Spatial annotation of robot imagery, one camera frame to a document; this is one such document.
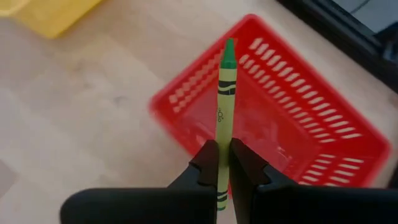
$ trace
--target yellow object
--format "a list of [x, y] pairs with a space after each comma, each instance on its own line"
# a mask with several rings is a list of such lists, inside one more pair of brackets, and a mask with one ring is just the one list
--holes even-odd
[[11, 17], [48, 38], [67, 30], [102, 0], [0, 0], [0, 16]]

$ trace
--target light wood surface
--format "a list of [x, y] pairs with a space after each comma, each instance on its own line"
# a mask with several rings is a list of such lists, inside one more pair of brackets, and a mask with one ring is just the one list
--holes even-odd
[[[62, 202], [88, 187], [174, 180], [190, 156], [148, 101], [250, 12], [397, 146], [398, 96], [274, 0], [109, 0], [57, 40], [2, 19], [0, 223], [57, 223]], [[229, 206], [220, 223], [234, 222]]]

